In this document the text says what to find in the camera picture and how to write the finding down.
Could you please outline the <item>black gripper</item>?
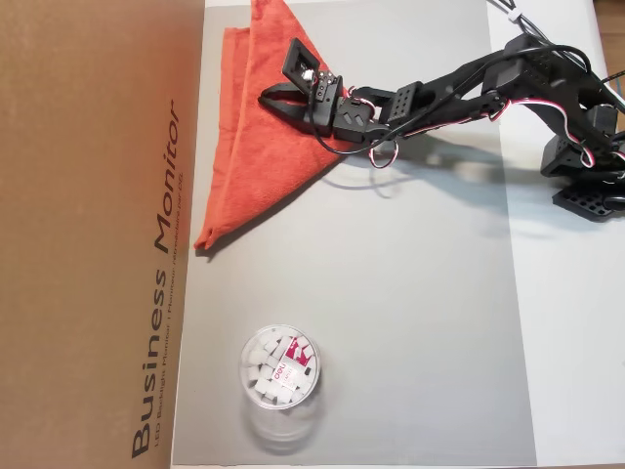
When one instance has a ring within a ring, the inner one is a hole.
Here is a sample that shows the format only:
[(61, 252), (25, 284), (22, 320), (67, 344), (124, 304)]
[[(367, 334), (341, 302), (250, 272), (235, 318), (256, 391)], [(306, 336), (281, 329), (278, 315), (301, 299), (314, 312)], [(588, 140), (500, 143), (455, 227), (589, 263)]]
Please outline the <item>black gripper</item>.
[(291, 82), (271, 85), (261, 92), (258, 102), (269, 113), (302, 133), (322, 137), (332, 134), (339, 100), (343, 96), (343, 78), (330, 71), (320, 71), (308, 105), (307, 95)]

